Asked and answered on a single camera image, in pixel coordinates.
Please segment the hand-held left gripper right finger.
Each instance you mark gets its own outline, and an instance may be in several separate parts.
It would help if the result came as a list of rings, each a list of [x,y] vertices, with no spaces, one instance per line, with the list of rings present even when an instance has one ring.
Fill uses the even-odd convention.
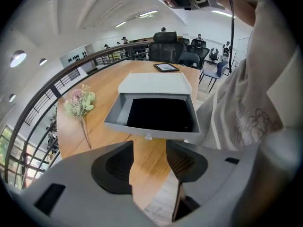
[[[172,214],[173,222],[200,207],[184,190],[184,183],[197,181],[208,168],[207,159],[196,150],[195,145],[179,140],[166,140],[166,159],[178,180],[177,198]]]

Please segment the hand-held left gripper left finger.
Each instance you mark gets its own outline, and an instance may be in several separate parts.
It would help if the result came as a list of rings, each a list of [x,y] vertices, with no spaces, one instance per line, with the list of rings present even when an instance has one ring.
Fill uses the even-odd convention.
[[[132,194],[129,177],[134,163],[134,142],[124,141],[102,149],[105,152],[92,163],[92,178],[108,193]]]

